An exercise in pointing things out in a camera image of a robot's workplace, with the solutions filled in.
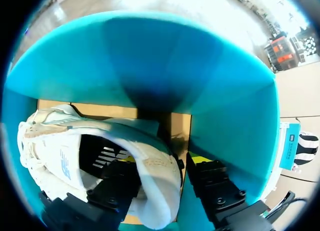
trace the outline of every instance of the cardboard box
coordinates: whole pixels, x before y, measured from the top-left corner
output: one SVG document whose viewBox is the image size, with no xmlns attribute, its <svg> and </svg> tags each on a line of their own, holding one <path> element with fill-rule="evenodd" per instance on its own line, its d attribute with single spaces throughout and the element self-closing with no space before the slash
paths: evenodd
<svg viewBox="0 0 320 231">
<path fill-rule="evenodd" d="M 49 100 L 39 100 L 38 108 L 49 108 L 60 104 L 71 104 L 79 115 L 95 120 L 105 120 L 108 118 L 131 118 L 158 121 L 160 126 L 157 135 L 161 137 L 169 147 L 171 147 L 172 151 L 178 155 L 179 159 L 183 160 L 184 166 L 186 166 L 186 155 L 188 151 L 191 127 L 190 114 L 156 112 L 130 107 L 67 103 Z M 183 180 L 185 180 L 185 175 L 186 169 L 183 169 Z M 125 217 L 123 223 L 141 224 L 137 217 L 129 214 Z"/>
</svg>

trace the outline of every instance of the screw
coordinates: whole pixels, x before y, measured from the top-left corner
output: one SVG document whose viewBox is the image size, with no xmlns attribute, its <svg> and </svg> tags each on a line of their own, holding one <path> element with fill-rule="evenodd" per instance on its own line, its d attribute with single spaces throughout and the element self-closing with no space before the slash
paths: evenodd
<svg viewBox="0 0 320 231">
<path fill-rule="evenodd" d="M 240 191 L 239 191 L 239 196 L 240 196 L 241 198 L 245 197 L 245 196 L 246 196 L 246 191 L 240 190 Z"/>
<path fill-rule="evenodd" d="M 216 203 L 218 205 L 224 205 L 226 203 L 226 201 L 222 198 L 222 197 L 219 197 L 217 200 L 216 200 Z"/>
<path fill-rule="evenodd" d="M 116 199 L 114 197 L 109 198 L 109 203 L 114 203 L 116 201 Z"/>
<path fill-rule="evenodd" d="M 92 189 L 89 189 L 87 192 L 86 192 L 87 195 L 93 195 L 94 194 L 94 191 Z"/>
</svg>

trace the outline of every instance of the new balance logo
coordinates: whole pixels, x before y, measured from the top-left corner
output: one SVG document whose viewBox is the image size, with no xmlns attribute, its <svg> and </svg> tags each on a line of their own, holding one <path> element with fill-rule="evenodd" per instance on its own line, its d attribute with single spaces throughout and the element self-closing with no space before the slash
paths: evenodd
<svg viewBox="0 0 320 231">
<path fill-rule="evenodd" d="M 128 151 L 125 150 L 118 150 L 115 151 L 113 148 L 110 147 L 103 147 L 105 151 L 101 151 L 98 159 L 95 160 L 95 163 L 92 165 L 102 169 L 105 164 L 109 165 L 113 160 L 123 160 L 130 156 Z"/>
<path fill-rule="evenodd" d="M 67 158 L 66 158 L 65 154 L 62 152 L 62 150 L 60 151 L 60 157 L 61 157 L 62 172 L 63 172 L 64 176 L 66 176 L 69 180 L 71 180 L 70 171 L 68 169 L 69 161 L 67 160 Z"/>
</svg>

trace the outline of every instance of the black cable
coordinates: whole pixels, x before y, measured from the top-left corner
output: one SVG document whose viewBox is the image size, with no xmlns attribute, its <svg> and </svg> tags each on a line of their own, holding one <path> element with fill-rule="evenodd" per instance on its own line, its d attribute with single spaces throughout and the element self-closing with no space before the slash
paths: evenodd
<svg viewBox="0 0 320 231">
<path fill-rule="evenodd" d="M 300 180 L 300 181 L 304 181 L 304 182 L 309 182 L 309 183 L 318 183 L 318 181 L 312 181 L 312 180 L 307 180 L 307 179 L 302 179 L 302 178 L 297 178 L 297 177 L 291 177 L 285 174 L 280 174 L 281 176 L 290 178 L 290 179 L 294 179 L 294 180 Z"/>
<path fill-rule="evenodd" d="M 272 212 L 270 212 L 265 218 L 266 218 L 267 220 L 270 219 L 274 214 L 276 214 L 277 212 L 281 211 L 282 209 L 288 207 L 290 204 L 295 203 L 295 202 L 297 202 L 297 201 L 307 202 L 308 200 L 305 199 L 305 198 L 300 198 L 300 197 L 295 198 L 295 199 L 292 199 L 292 200 L 290 200 L 290 201 L 288 201 L 288 202 L 286 202 L 286 203 L 281 204 L 281 205 L 280 205 L 279 207 L 277 207 L 275 210 L 273 210 Z"/>
</svg>

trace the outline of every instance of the black bracket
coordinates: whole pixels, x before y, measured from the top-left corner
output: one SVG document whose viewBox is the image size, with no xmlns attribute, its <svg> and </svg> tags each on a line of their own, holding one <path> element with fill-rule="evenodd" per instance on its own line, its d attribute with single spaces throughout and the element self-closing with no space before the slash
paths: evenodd
<svg viewBox="0 0 320 231">
<path fill-rule="evenodd" d="M 114 160 L 104 167 L 102 177 L 87 191 L 88 203 L 70 193 L 64 200 L 51 201 L 42 192 L 45 224 L 57 231 L 118 230 L 141 186 L 136 163 Z"/>
<path fill-rule="evenodd" d="M 227 167 L 219 160 L 195 164 L 189 153 L 186 170 L 195 192 L 200 198 L 207 218 L 216 230 L 271 231 L 272 225 L 261 216 L 268 209 L 262 201 L 246 203 L 246 192 L 240 190 L 227 174 Z"/>
</svg>

